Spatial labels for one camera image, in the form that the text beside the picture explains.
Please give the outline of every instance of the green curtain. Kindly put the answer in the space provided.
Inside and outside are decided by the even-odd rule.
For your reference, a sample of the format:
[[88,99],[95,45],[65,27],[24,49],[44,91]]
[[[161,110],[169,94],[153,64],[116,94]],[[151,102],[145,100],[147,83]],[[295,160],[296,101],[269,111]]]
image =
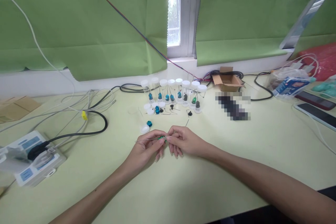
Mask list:
[[336,0],[325,0],[300,36],[292,58],[300,51],[332,42],[336,42]]
[[[45,56],[69,67],[78,81],[148,75],[167,61],[105,0],[15,0],[25,11]],[[168,0],[110,0],[163,54]],[[0,0],[0,72],[52,70],[28,24],[10,0]]]
[[201,0],[198,65],[286,54],[279,45],[310,0]]

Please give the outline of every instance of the light green desk surface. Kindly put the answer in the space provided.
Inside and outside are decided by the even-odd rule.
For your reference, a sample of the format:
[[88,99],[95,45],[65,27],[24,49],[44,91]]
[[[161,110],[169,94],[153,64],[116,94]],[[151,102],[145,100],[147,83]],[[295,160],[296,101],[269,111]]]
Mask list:
[[[251,96],[267,96],[267,92],[253,84],[253,79],[251,76],[244,79],[251,85],[246,85]],[[259,82],[263,83],[265,79],[262,76]],[[250,121],[230,121],[216,104],[215,92],[218,88],[211,85],[205,96],[203,113],[193,113],[190,117],[188,127],[192,131],[221,149],[271,166],[315,190],[336,185],[336,156],[318,140],[312,120],[292,108],[292,103],[275,98],[252,102]],[[130,124],[127,106],[138,104],[142,108],[145,95],[116,91],[114,96],[116,103],[103,113],[109,123],[107,130],[61,148],[67,160],[53,176],[36,187],[21,188],[14,183],[0,198],[1,223],[48,223],[92,191],[125,160],[139,135],[139,130]],[[58,104],[61,97],[64,96],[37,98],[44,103],[29,117]],[[153,122],[152,129],[168,131],[171,125],[185,126],[188,120],[186,108],[181,105],[176,108],[181,110],[177,111],[178,115],[145,115],[145,119]],[[43,122],[37,130],[52,138],[75,113],[59,113]],[[34,119],[1,133],[0,145],[27,134],[40,120]],[[82,122],[78,115],[62,134],[75,132]],[[92,116],[85,131],[100,130],[103,126],[102,118]],[[336,133],[321,124],[319,127],[327,143],[336,149]],[[0,174],[3,181],[6,176]],[[188,155],[176,159],[166,148],[164,158],[121,189],[94,223],[201,224],[266,204],[218,166]]]

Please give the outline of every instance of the smartphone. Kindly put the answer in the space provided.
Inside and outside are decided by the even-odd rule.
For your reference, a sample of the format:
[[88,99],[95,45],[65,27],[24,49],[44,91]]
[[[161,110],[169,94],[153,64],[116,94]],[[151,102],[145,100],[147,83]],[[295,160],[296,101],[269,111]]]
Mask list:
[[336,103],[333,103],[329,100],[323,99],[319,96],[307,93],[305,91],[297,94],[295,98],[298,98],[304,102],[307,102],[309,104],[314,105],[315,107],[318,107],[323,110],[331,110],[334,107],[336,107]]
[[310,115],[315,121],[322,123],[324,126],[336,131],[336,117],[310,105],[308,103],[302,103],[294,105],[297,110]]

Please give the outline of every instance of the electronic device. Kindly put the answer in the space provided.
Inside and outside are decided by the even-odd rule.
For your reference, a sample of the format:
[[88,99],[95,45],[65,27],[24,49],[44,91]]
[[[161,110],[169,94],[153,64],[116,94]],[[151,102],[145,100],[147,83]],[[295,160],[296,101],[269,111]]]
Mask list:
[[295,97],[323,110],[331,110],[336,107],[336,103],[323,99],[319,96],[307,93],[305,91],[297,94]]
[[324,126],[336,131],[336,117],[314,107],[308,103],[295,104],[294,107],[303,112],[304,114],[310,115],[314,120],[322,123]]
[[46,139],[38,132],[32,131],[15,142],[0,149],[0,170],[14,174],[19,186],[34,187],[46,177],[55,173],[66,157],[49,144],[48,150],[41,153],[34,161],[27,158],[28,152]]

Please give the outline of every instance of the white wall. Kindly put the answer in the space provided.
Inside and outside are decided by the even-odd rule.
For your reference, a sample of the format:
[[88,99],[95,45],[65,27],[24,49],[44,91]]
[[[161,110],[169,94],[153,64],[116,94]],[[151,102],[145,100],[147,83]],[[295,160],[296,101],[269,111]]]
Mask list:
[[[252,59],[225,64],[208,65],[197,67],[197,60],[190,58],[177,58],[174,62],[195,76],[202,78],[207,72],[219,69],[220,66],[230,66],[236,71],[243,73],[271,70],[283,66],[286,60],[292,55],[292,49],[287,49],[288,54],[276,57]],[[149,76],[133,76],[113,79],[102,79],[78,82],[71,75],[69,70],[62,71],[75,84],[75,92],[84,92],[90,89],[110,89],[124,83],[139,84],[141,80],[152,78],[159,79],[187,79],[187,74],[168,62],[166,70]],[[13,96],[49,96],[72,93],[73,87],[67,79],[56,71],[23,71],[16,73],[0,74],[0,99]]]

